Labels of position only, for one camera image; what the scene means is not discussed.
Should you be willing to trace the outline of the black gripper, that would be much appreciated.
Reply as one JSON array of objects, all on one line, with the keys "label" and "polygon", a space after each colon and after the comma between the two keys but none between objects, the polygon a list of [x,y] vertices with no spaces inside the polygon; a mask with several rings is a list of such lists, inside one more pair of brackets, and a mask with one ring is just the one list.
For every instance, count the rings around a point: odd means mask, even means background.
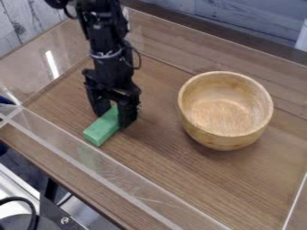
[{"label": "black gripper", "polygon": [[89,52],[93,68],[83,69],[85,89],[90,108],[99,117],[117,102],[119,128],[126,128],[137,118],[140,88],[133,82],[133,50],[117,49]]}]

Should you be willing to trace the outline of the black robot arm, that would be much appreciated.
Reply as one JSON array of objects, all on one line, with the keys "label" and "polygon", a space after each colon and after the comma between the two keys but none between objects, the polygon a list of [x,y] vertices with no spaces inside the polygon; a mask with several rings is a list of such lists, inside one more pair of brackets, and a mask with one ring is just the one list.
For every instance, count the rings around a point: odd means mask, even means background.
[{"label": "black robot arm", "polygon": [[128,21],[119,0],[43,0],[53,9],[78,21],[89,44],[93,68],[81,71],[85,77],[87,101],[99,117],[117,106],[119,128],[126,128],[137,117],[141,90],[133,82],[133,52],[125,39]]}]

